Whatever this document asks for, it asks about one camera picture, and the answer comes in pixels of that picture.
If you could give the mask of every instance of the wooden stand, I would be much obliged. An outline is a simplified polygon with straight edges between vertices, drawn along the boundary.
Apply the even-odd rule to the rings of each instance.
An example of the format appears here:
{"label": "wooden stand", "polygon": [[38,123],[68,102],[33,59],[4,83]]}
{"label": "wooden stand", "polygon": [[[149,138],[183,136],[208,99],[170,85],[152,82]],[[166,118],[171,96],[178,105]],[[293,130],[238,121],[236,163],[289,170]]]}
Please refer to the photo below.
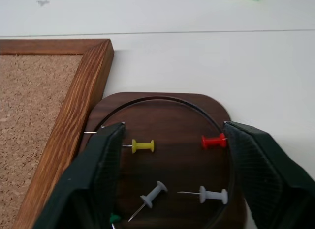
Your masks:
{"label": "wooden stand", "polygon": [[[188,106],[164,100],[119,108],[134,99],[157,95],[176,97],[197,105],[220,127],[225,120],[230,120],[222,105],[198,94],[118,93],[99,102],[89,116],[85,131],[125,122],[124,144],[131,144],[132,139],[138,142],[153,139],[156,143],[154,153],[139,150],[132,154],[130,148],[122,150],[115,213],[120,214],[123,221],[116,224],[116,228],[201,229],[208,226],[206,228],[242,229],[246,208],[237,186],[229,205],[219,215],[222,209],[220,200],[207,200],[200,204],[198,195],[177,193],[198,192],[200,185],[209,191],[228,190],[230,166],[227,149],[214,147],[204,150],[201,147],[201,135],[219,135],[219,131],[204,116]],[[83,136],[80,152],[89,137],[89,134]],[[127,222],[142,205],[140,196],[151,192],[157,180],[166,185],[168,193],[158,195],[152,209],[145,207],[131,222]]]}

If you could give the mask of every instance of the white table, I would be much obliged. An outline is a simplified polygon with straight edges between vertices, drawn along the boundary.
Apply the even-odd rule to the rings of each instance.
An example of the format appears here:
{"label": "white table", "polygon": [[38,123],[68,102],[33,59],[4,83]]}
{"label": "white table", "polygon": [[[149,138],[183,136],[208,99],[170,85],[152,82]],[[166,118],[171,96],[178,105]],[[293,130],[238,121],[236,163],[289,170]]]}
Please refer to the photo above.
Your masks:
{"label": "white table", "polygon": [[211,96],[315,177],[315,0],[36,1],[0,0],[0,37],[110,38],[105,96]]}

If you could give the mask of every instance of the cork board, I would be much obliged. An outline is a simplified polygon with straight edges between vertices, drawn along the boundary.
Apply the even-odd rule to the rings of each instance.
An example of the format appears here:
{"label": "cork board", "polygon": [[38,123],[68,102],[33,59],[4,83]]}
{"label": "cork board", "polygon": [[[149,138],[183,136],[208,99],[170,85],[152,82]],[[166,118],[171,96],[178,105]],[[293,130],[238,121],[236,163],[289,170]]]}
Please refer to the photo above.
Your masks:
{"label": "cork board", "polygon": [[82,56],[0,56],[0,228],[12,228]]}

